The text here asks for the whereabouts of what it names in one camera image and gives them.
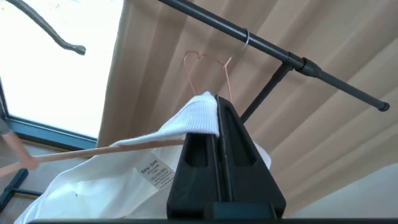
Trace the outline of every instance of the beige curtain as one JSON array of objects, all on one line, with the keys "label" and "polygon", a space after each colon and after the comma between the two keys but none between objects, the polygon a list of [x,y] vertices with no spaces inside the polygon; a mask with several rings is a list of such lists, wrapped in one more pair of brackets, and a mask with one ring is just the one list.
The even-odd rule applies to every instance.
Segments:
[{"label": "beige curtain", "polygon": [[[398,1],[195,0],[269,42],[391,104],[381,113],[320,80],[289,73],[246,123],[272,157],[286,215],[398,161]],[[159,129],[193,93],[185,52],[226,61],[243,46],[158,1],[125,1],[109,74],[99,146]],[[188,65],[196,63],[190,57]],[[252,47],[230,66],[233,104],[242,113],[279,61]],[[222,67],[203,60],[198,92],[227,98]]]}]

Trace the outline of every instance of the clothing label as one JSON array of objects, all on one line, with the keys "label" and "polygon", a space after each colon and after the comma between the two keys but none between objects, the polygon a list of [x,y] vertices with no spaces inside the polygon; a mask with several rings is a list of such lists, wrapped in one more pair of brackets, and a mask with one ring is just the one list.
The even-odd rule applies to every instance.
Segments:
[{"label": "clothing label", "polygon": [[157,189],[173,182],[174,171],[153,153],[136,166],[138,172]]}]

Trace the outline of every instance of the window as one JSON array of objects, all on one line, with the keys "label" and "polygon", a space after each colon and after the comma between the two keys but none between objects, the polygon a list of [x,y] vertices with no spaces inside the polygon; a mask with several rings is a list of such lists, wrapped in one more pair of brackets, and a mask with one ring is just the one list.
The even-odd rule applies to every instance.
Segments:
[{"label": "window", "polygon": [[[5,119],[11,129],[28,139],[33,135],[62,144],[80,139],[90,144],[74,144],[75,149],[92,147],[100,130],[123,1],[25,2],[64,40],[84,45],[86,55],[62,49],[22,11],[0,0],[0,76]],[[23,126],[27,126],[25,131],[20,130]],[[49,137],[57,134],[69,139]]]}]

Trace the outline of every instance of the white garment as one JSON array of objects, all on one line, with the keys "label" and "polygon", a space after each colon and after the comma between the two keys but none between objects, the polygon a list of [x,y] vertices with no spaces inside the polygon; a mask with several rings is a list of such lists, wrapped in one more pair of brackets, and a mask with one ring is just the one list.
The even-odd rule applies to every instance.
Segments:
[{"label": "white garment", "polygon": [[[210,93],[193,97],[156,133],[118,141],[113,146],[183,139],[186,133],[219,136],[217,102]],[[269,155],[255,145],[270,168]],[[59,174],[15,224],[38,218],[167,218],[171,183],[158,189],[139,170],[155,156],[160,166],[164,163],[171,171],[171,178],[181,150],[182,146],[171,146],[92,157]]]}]

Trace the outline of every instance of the floor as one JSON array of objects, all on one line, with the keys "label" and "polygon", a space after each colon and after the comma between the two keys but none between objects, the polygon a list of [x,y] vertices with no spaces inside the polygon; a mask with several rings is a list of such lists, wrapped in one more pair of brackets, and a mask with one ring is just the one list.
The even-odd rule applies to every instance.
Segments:
[{"label": "floor", "polygon": [[[31,142],[25,142],[27,150],[32,155],[44,155],[61,152],[61,150],[43,146],[40,144],[34,144]],[[56,161],[41,164],[36,170],[30,170],[29,175],[25,179],[24,183],[20,186],[21,189],[34,190],[43,192],[49,183],[62,171],[70,169],[86,159],[69,159],[65,161]],[[0,139],[0,167],[7,166],[13,162],[17,162],[16,156],[13,154],[10,148]],[[14,177],[14,174],[7,175],[0,178],[0,192],[8,185],[8,183]],[[18,195],[11,199],[7,207],[0,214],[0,223],[11,224],[14,220],[34,201],[35,197],[28,195]]]}]

